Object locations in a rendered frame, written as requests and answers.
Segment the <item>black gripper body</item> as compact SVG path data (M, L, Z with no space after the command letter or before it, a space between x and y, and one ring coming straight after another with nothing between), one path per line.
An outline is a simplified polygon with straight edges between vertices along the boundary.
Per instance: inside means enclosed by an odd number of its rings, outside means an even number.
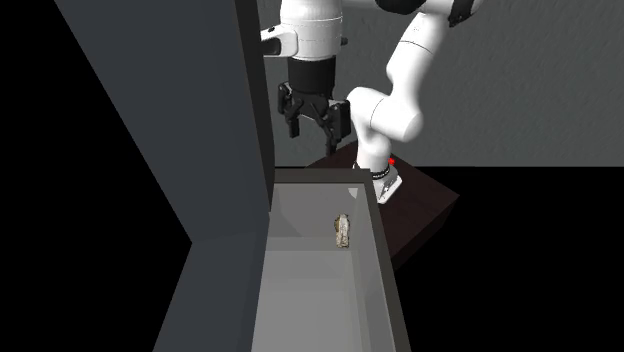
M336 57L317 61L287 59L288 84L294 98L327 110L335 87Z

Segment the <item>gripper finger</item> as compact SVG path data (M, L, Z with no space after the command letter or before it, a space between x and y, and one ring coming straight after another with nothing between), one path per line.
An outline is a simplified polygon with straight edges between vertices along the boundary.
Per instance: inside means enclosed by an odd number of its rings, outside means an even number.
M351 133L350 102L336 101L325 109L319 109L317 104L313 104L312 118L323 130L326 136L326 155L331 156L342 139Z
M293 90L288 82L278 85L278 113L284 116L290 138L300 135L299 116L304 105L304 100Z

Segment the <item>grey cabinet with open drawer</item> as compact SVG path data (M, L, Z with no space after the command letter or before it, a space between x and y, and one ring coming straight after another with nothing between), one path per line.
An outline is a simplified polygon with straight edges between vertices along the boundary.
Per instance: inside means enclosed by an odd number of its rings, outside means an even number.
M153 352L411 352L369 176L274 165L254 0L55 1L191 241Z

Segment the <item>beige speckled lump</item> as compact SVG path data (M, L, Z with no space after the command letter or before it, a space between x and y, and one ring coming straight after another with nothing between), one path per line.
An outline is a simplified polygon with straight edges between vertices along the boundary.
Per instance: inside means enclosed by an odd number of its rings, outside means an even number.
M336 246L338 248L348 248L350 245L349 232L350 220L347 214L339 214L334 220L336 232Z

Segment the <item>dark brown robot stand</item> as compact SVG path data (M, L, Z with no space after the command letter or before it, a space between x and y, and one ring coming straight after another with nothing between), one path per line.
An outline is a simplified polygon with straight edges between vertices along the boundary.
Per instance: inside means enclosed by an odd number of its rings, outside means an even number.
M377 207L377 226L385 235L385 268L396 271L446 223L459 195L396 155L402 179L389 200Z

